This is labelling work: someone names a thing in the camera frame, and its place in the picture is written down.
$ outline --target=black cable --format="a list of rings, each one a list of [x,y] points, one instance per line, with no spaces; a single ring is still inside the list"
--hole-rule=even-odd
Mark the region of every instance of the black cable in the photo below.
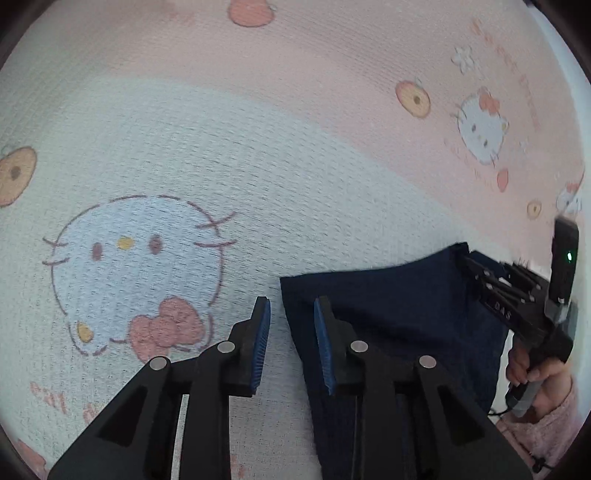
[[[508,408],[508,409],[501,411],[501,412],[495,412],[491,408],[491,413],[489,413],[488,416],[489,417],[500,417],[501,415],[504,415],[505,413],[509,413],[510,411],[511,411],[511,408]],[[531,467],[531,470],[534,473],[540,473],[542,471],[542,468],[547,468],[548,470],[554,469],[553,466],[550,466],[546,463],[546,459],[544,457],[536,457],[527,448],[525,448],[525,446],[521,442],[517,442],[517,443],[519,443],[519,445],[521,445],[521,448],[523,448],[528,453],[528,455],[532,458],[532,460],[534,461],[534,465]]]
[[[510,411],[511,411],[511,409],[510,409],[510,408],[508,408],[508,409],[506,409],[506,410],[503,410],[503,411],[501,411],[501,412],[495,412],[495,411],[494,411],[494,410],[491,408],[491,412],[492,412],[492,413],[489,413],[489,414],[488,414],[488,416],[489,416],[489,417],[500,417],[501,415],[504,415],[505,413],[509,413]]]

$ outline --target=finger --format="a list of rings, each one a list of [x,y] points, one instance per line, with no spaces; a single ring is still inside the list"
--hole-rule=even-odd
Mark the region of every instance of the finger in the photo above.
[[[557,358],[548,358],[531,370],[527,375],[527,380],[530,382],[546,380],[546,378],[551,377],[552,375],[558,375],[566,368],[567,366]]]
[[[513,373],[513,370],[510,367],[507,367],[507,369],[505,370],[505,376],[507,377],[507,380],[509,380],[509,382],[512,385],[519,385],[519,380],[517,380],[517,377],[515,376],[515,374]]]
[[[520,364],[526,370],[530,367],[530,354],[527,348],[522,343],[518,343],[515,347],[515,361]]]
[[[527,352],[520,352],[515,347],[509,350],[509,365],[519,367],[520,369],[527,371],[530,367],[530,356]]]
[[[509,365],[505,371],[505,375],[514,385],[527,382],[527,370],[518,365]]]

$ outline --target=white flower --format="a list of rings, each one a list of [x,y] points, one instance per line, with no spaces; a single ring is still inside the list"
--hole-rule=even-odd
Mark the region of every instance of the white flower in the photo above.
[[[473,70],[475,62],[472,59],[472,48],[456,47],[456,53],[452,57],[452,62],[454,65],[460,67],[462,75],[466,74],[468,70]]]

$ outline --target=pink bow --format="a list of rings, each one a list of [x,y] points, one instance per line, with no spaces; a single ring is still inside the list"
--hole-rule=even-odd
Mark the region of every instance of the pink bow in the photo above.
[[[483,112],[485,110],[488,110],[489,114],[491,115],[499,113],[499,108],[501,108],[500,101],[494,99],[492,95],[487,91],[483,91],[480,93],[480,100],[478,104],[480,105],[480,109]]]
[[[138,315],[129,324],[131,348],[142,362],[168,355],[174,345],[194,345],[205,335],[203,321],[185,299],[171,297],[160,303],[159,315]]]

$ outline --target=human hand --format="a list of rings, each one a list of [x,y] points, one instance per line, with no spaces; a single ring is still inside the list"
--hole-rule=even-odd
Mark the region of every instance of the human hand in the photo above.
[[[548,358],[528,372],[530,356],[519,339],[513,337],[513,347],[509,351],[509,365],[505,371],[513,385],[526,382],[544,381],[532,402],[535,421],[560,406],[572,388],[572,376],[567,364],[557,358]]]

